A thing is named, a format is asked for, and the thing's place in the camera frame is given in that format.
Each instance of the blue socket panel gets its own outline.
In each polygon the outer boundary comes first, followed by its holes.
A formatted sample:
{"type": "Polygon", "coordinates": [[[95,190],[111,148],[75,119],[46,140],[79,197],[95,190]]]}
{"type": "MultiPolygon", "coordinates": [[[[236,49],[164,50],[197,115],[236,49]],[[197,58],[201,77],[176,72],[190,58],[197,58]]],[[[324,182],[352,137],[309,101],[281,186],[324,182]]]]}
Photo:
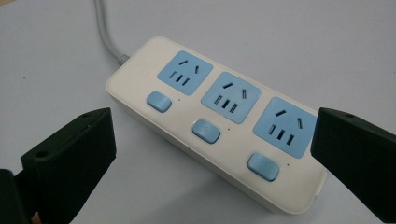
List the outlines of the blue socket panel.
{"type": "Polygon", "coordinates": [[[316,116],[274,97],[254,126],[253,132],[292,157],[300,159],[312,139],[316,122],[316,116]]]}
{"type": "Polygon", "coordinates": [[[230,73],[222,73],[201,103],[225,118],[240,124],[256,104],[262,91],[230,73]]]}
{"type": "Polygon", "coordinates": [[[212,64],[181,50],[157,78],[186,95],[192,95],[212,69],[212,64]]]}

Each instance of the power strip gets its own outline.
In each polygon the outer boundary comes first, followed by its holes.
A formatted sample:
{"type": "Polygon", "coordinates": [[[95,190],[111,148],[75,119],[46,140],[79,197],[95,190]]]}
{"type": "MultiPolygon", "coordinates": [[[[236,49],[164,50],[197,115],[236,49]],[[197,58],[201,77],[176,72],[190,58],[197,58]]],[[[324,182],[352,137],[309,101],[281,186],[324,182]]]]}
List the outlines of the power strip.
{"type": "Polygon", "coordinates": [[[107,82],[126,111],[273,212],[306,211],[326,178],[316,112],[166,38],[107,82]]]}

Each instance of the power cord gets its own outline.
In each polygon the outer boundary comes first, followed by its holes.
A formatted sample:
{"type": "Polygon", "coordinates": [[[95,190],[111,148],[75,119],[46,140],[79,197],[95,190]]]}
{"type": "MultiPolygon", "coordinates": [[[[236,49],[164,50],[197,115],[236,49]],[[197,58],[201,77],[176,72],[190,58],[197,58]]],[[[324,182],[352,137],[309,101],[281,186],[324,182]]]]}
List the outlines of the power cord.
{"type": "Polygon", "coordinates": [[[130,56],[121,53],[111,42],[105,23],[105,9],[103,7],[103,0],[94,0],[94,1],[96,8],[96,19],[99,28],[99,35],[102,39],[102,42],[105,44],[107,50],[110,51],[110,53],[117,59],[118,64],[122,66],[123,64],[125,64],[126,61],[128,61],[130,56]]]}

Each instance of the gray background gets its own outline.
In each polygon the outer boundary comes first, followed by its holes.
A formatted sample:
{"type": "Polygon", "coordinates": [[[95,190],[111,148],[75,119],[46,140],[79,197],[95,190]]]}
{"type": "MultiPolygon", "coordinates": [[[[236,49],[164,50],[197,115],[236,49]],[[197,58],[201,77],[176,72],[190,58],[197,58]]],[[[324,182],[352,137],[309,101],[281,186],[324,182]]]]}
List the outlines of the gray background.
{"type": "MultiPolygon", "coordinates": [[[[107,1],[133,54],[162,35],[318,110],[396,133],[396,1],[107,1]]],[[[333,175],[304,214],[270,213],[122,111],[93,1],[0,7],[0,167],[76,116],[111,107],[118,157],[73,223],[380,223],[333,175]]]]}

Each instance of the blue button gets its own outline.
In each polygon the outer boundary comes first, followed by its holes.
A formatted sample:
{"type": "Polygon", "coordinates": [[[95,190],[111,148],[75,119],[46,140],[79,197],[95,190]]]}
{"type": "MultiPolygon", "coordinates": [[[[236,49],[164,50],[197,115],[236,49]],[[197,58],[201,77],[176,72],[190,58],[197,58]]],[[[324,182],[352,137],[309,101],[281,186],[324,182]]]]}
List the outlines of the blue button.
{"type": "Polygon", "coordinates": [[[220,130],[204,119],[198,119],[194,123],[192,132],[209,144],[214,144],[220,137],[220,130]]]}
{"type": "Polygon", "coordinates": [[[253,153],[248,159],[247,167],[268,181],[275,180],[279,174],[279,166],[258,152],[253,153]]]}
{"type": "Polygon", "coordinates": [[[148,96],[147,103],[161,113],[166,112],[172,105],[171,100],[158,91],[154,91],[148,96]]]}

